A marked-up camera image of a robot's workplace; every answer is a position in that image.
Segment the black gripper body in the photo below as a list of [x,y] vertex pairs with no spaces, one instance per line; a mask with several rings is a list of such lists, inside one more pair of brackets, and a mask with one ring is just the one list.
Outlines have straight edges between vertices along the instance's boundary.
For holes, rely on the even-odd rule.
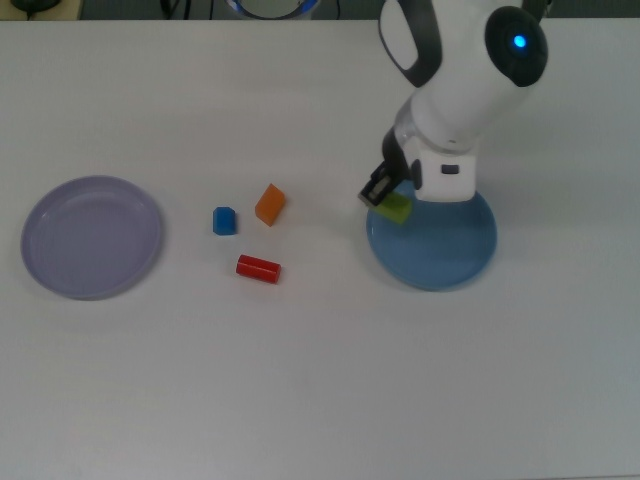
[[384,136],[382,142],[382,156],[385,177],[389,178],[389,185],[396,188],[403,181],[410,181],[412,173],[405,153],[400,146],[393,128]]

